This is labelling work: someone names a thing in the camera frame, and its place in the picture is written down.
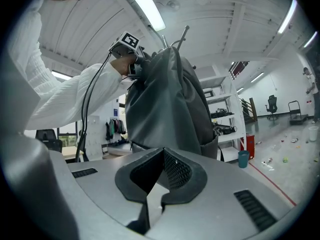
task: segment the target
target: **fluorescent tube light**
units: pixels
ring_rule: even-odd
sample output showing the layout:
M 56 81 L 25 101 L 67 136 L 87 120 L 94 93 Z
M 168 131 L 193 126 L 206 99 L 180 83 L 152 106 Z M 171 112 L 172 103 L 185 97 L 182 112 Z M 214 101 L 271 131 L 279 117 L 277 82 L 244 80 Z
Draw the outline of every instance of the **fluorescent tube light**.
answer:
M 306 48 L 311 42 L 313 39 L 315 39 L 316 35 L 318 34 L 318 31 L 314 32 L 313 36 L 310 38 L 310 40 L 304 45 L 303 48 Z
M 156 31 L 160 31 L 166 28 L 166 25 L 153 0 L 135 0 L 135 1 L 140 6 L 145 16 L 148 18 L 151 25 Z
M 278 33 L 279 33 L 279 34 L 282 34 L 282 33 L 285 31 L 285 29 L 286 29 L 286 27 L 288 26 L 288 24 L 289 24 L 292 16 L 293 16 L 294 13 L 295 13 L 297 4 L 298 4 L 298 3 L 297 3 L 297 0 L 292 0 L 290 9 L 289 9 L 287 15 L 285 16 L 285 19 L 284 19 L 281 27 L 280 27 L 279 30 L 278 30 Z
M 65 75 L 65 74 L 61 74 L 61 73 L 58 73 L 58 72 L 55 72 L 55 71 L 52 71 L 51 74 L 54 75 L 56 78 L 61 78 L 61 79 L 64 79 L 64 80 L 69 80 L 69 79 L 72 78 L 71 76 L 68 76 L 68 75 Z
M 259 77 L 261 77 L 263 74 L 264 74 L 265 72 L 262 72 L 260 75 L 258 75 L 255 79 L 253 79 L 252 81 L 251 81 L 251 83 L 253 83 L 254 81 L 256 81 Z

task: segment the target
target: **white bucket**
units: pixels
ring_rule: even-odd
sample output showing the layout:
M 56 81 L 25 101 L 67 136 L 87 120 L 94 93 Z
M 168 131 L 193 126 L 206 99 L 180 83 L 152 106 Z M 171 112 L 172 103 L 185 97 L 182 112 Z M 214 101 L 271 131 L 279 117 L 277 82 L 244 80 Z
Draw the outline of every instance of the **white bucket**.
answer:
M 311 142 L 315 142 L 317 140 L 318 129 L 319 127 L 317 126 L 309 127 L 309 139 Z

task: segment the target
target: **red box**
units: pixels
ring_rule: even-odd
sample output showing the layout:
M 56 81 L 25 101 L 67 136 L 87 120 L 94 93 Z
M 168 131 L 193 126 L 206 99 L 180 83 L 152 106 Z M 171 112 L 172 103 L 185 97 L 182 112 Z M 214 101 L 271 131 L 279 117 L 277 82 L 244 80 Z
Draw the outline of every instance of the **red box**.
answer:
M 244 146 L 240 142 L 240 150 L 244 150 Z M 247 134 L 246 135 L 246 150 L 249 151 L 249 159 L 255 158 L 255 136 Z

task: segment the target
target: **person in white shirt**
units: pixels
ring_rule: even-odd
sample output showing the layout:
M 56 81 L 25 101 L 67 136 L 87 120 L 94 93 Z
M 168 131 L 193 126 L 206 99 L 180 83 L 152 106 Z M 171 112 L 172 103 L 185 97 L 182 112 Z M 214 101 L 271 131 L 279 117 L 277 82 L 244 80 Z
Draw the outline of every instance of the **person in white shirt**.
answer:
M 314 98 L 314 120 L 312 123 L 315 124 L 320 119 L 320 93 L 316 85 L 316 78 L 314 74 L 310 73 L 307 67 L 303 68 L 303 72 L 308 78 L 310 84 L 310 87 L 306 90 L 306 94 L 312 93 Z
M 32 1 L 7 43 L 12 61 L 40 96 L 40 102 L 28 122 L 27 130 L 58 128 L 80 120 L 85 92 L 102 65 L 94 64 L 65 82 L 58 81 L 51 74 L 41 59 L 38 42 L 42 27 L 38 10 L 43 1 Z M 122 76 L 128 74 L 129 65 L 135 60 L 136 56 L 130 55 L 106 64 L 93 89 L 88 114 L 127 92 L 132 82 L 123 82 Z

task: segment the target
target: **teal trash can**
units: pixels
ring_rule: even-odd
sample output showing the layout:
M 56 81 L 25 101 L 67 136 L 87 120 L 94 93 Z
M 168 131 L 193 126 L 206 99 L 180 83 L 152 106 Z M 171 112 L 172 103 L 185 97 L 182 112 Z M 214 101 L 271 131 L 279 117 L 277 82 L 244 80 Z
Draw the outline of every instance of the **teal trash can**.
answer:
M 249 161 L 249 151 L 243 150 L 238 152 L 238 162 L 240 168 L 246 168 Z

